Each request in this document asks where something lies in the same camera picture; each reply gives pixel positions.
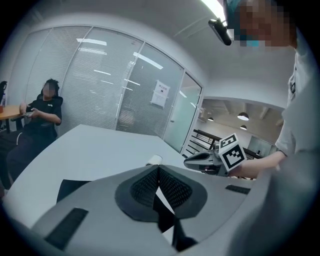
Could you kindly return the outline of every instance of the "hand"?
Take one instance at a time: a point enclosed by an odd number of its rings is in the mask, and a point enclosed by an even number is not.
[[[27,111],[27,107],[30,107],[29,105],[27,105],[25,102],[22,102],[20,104],[20,107],[19,107],[19,111],[20,111],[20,114],[21,115],[24,115]]]
[[[232,169],[229,173],[228,173],[228,176],[229,177],[232,177],[232,176],[240,176],[241,175],[241,170],[243,168],[243,165],[240,164],[238,165],[236,168]]]
[[[28,116],[29,118],[37,118],[41,115],[41,111],[36,109],[35,107],[31,109],[32,113]]]

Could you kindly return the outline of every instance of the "white table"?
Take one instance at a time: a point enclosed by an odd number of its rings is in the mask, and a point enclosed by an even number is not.
[[[101,179],[143,167],[153,155],[161,156],[164,165],[185,168],[184,157],[159,137],[79,125],[27,166],[3,206],[12,218],[31,228],[56,204],[63,179]]]

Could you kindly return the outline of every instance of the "wall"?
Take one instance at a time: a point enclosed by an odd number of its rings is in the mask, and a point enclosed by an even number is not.
[[[5,46],[0,53],[0,81],[9,82],[11,71],[15,64],[20,47],[22,46],[29,33],[30,27],[24,23],[21,23],[16,27],[11,36],[8,38]]]
[[[274,109],[285,109],[288,80],[292,75],[295,51],[247,53],[219,63],[204,90],[205,99],[240,99]]]

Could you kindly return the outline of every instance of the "black mesh pad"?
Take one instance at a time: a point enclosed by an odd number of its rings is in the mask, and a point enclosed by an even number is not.
[[[160,189],[173,210],[189,199],[192,188],[167,171],[159,170]]]
[[[158,189],[158,170],[153,170],[132,184],[130,194],[134,200],[146,207],[153,207]]]
[[[153,207],[158,186],[179,219],[195,217],[207,201],[207,191],[201,184],[165,165],[148,166],[122,182],[115,191],[115,201],[134,220],[159,222]]]

